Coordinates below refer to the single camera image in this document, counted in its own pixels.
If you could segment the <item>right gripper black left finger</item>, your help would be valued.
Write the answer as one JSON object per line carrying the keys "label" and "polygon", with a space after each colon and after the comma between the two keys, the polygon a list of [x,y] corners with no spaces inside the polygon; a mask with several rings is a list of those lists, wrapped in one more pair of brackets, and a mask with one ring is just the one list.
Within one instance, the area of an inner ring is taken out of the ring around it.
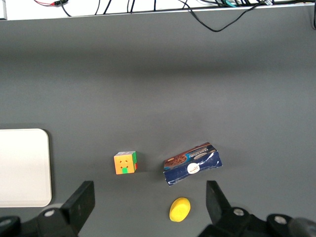
{"label": "right gripper black left finger", "polygon": [[59,208],[49,208],[37,217],[40,237],[77,237],[95,207],[93,181],[84,181]]}

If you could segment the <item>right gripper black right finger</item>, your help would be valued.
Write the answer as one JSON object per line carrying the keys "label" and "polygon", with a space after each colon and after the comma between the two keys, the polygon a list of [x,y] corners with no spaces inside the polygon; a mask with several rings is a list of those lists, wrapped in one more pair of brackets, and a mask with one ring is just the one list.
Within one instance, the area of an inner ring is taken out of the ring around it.
{"label": "right gripper black right finger", "polygon": [[232,207],[216,181],[206,182],[209,224],[201,237],[266,237],[266,222],[241,207]]}

